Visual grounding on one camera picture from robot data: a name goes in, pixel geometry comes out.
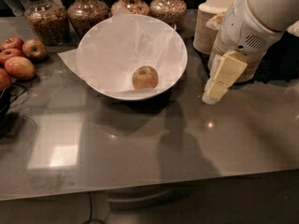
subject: floor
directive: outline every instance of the floor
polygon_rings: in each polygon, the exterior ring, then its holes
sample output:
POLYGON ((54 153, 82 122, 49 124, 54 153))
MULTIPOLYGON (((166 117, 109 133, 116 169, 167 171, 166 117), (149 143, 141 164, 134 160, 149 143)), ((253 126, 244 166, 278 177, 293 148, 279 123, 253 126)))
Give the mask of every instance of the floor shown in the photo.
POLYGON ((110 208, 105 191, 3 201, 0 202, 0 223, 299 223, 299 171, 211 179, 167 187, 173 190, 169 199, 135 210, 110 208), (93 221, 88 221, 90 197, 93 221))

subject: pile of apples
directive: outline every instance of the pile of apples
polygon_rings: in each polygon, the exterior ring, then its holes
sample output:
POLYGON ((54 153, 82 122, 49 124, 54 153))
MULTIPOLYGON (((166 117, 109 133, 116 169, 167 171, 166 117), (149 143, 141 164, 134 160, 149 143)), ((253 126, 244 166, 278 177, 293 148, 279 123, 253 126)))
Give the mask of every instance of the pile of apples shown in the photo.
POLYGON ((34 63, 42 62, 47 56, 46 45, 36 38, 25 41, 19 37, 5 39, 0 52, 0 91, 11 86, 12 78, 19 81, 32 79, 36 74, 34 63))

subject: robotic hand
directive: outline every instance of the robotic hand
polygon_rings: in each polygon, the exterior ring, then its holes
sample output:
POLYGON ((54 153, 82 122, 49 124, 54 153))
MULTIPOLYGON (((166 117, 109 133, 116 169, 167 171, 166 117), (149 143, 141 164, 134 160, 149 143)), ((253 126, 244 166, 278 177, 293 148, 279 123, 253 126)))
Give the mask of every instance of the robotic hand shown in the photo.
POLYGON ((203 101, 217 103, 247 67, 263 55, 287 28, 299 20, 299 0, 235 0, 224 14, 219 31, 226 53, 211 57, 210 79, 203 101))

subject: counter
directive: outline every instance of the counter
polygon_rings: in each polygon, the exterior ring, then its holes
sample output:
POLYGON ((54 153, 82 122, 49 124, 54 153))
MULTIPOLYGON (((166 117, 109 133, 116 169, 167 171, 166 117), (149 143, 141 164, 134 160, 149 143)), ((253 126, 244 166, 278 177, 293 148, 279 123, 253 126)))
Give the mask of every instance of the counter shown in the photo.
MULTIPOLYGON (((233 86, 204 104, 196 17, 189 10, 181 32, 185 74, 147 101, 108 98, 74 75, 57 52, 75 48, 75 36, 49 47, 1 120, 0 200, 298 169, 298 80, 233 86)), ((0 18, 0 38, 10 36, 34 35, 24 18, 0 18)))

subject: cable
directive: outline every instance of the cable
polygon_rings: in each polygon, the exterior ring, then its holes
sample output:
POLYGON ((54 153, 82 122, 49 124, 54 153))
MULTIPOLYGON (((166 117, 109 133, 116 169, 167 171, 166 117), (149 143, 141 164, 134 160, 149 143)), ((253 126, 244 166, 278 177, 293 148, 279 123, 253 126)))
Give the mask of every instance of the cable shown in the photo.
POLYGON ((88 197, 89 197, 89 204, 90 204, 90 217, 87 221, 83 222, 83 224, 106 224, 106 222, 104 220, 100 220, 100 219, 93 219, 93 197, 92 194, 90 192, 88 192, 88 197))

